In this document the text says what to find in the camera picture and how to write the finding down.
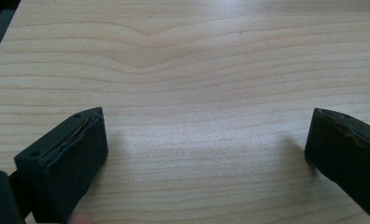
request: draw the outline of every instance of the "wood grain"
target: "wood grain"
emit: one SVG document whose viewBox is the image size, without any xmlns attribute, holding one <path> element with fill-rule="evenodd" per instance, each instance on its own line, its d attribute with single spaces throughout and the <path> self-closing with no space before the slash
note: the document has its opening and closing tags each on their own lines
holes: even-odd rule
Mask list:
<svg viewBox="0 0 370 224">
<path fill-rule="evenodd" d="M 99 105 L 109 157 L 77 208 L 97 223 L 370 223 L 303 155 L 315 107 L 370 123 L 370 0 L 22 0 L 0 169 Z"/>
</svg>

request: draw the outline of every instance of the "black rubber pad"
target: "black rubber pad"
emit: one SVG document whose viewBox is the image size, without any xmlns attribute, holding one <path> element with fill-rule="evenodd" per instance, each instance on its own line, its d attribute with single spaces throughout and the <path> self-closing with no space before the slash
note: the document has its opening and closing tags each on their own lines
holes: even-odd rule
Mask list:
<svg viewBox="0 0 370 224">
<path fill-rule="evenodd" d="M 370 125 L 315 109 L 305 154 L 370 216 Z"/>
<path fill-rule="evenodd" d="M 66 119 L 15 157 L 36 222 L 66 222 L 107 158 L 101 107 Z"/>
</svg>

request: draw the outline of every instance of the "black clamp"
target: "black clamp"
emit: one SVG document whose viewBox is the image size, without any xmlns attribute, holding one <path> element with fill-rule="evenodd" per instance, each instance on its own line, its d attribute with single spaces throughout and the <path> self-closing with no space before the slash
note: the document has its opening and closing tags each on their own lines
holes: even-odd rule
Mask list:
<svg viewBox="0 0 370 224">
<path fill-rule="evenodd" d="M 63 121 L 15 157 L 17 171 L 0 171 L 0 224 L 65 223 L 107 158 L 101 107 Z"/>
<path fill-rule="evenodd" d="M 370 216 L 370 125 L 317 108 L 305 154 Z"/>
</svg>

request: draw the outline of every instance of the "wooden table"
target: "wooden table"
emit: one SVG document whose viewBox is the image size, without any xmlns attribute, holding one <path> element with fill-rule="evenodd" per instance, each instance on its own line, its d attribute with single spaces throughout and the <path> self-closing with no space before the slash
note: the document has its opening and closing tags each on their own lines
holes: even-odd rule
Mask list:
<svg viewBox="0 0 370 224">
<path fill-rule="evenodd" d="M 97 223 L 370 223 L 303 153 L 315 107 L 370 123 L 370 0 L 22 0 L 0 169 L 99 105 L 109 156 L 77 208 Z"/>
</svg>

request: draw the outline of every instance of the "clamp jaw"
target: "clamp jaw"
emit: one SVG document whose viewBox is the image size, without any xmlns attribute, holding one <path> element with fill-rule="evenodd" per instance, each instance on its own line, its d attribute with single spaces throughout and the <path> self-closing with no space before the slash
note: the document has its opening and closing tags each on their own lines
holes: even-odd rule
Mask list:
<svg viewBox="0 0 370 224">
<path fill-rule="evenodd" d="M 317 108 L 305 154 L 370 216 L 370 125 Z"/>
<path fill-rule="evenodd" d="M 65 223 L 107 158 L 101 107 L 79 112 L 45 134 L 0 171 L 0 224 Z"/>
</svg>

